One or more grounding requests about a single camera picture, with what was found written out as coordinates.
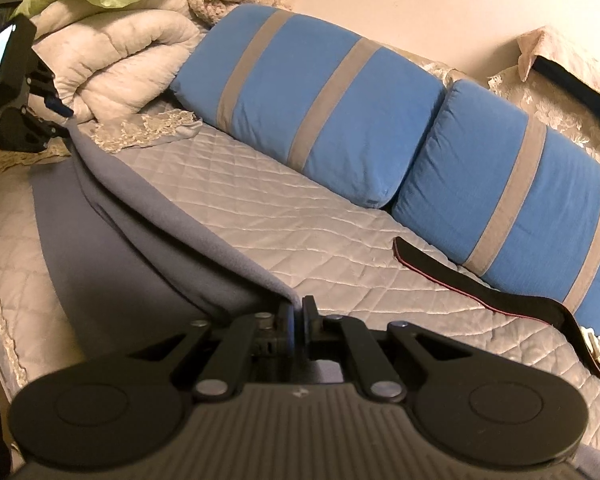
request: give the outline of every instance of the quilted bedspread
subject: quilted bedspread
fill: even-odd
[[[116,156],[299,295],[314,295],[323,313],[376,329],[405,319],[569,381],[589,405],[583,443],[600,449],[600,380],[564,336],[496,314],[401,266],[392,253],[397,235],[476,279],[387,213],[354,206],[209,126],[192,139]],[[46,270],[28,171],[0,176],[0,370],[12,395],[82,359]]]

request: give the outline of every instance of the ribbed gray surface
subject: ribbed gray surface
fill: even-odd
[[[466,465],[415,431],[405,412],[362,399],[351,384],[250,384],[196,409],[152,457],[96,474],[30,464],[18,480],[583,480],[565,464],[507,473]]]

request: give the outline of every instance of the white comforter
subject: white comforter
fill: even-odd
[[[169,86],[204,35],[187,0],[141,0],[120,10],[59,0],[32,21],[34,50],[80,123],[136,113]],[[51,118],[40,99],[29,103]]]

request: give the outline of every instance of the screw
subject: screw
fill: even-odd
[[[258,312],[254,314],[256,321],[258,322],[258,328],[260,330],[268,330],[273,328],[273,314],[270,312]]]
[[[402,386],[394,381],[378,381],[371,385],[371,391],[375,396],[393,399],[402,393]]]
[[[227,393],[229,385],[218,379],[205,379],[196,384],[196,391],[207,397],[217,397]]]

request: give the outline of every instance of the black electronic device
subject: black electronic device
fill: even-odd
[[[17,480],[583,480],[587,417],[561,378],[308,296],[42,377],[10,428]]]
[[[58,97],[53,72],[31,47],[35,35],[36,27],[23,15],[0,30],[0,150],[39,153],[52,137],[69,135],[28,106],[29,94],[35,94],[60,116],[74,114]]]

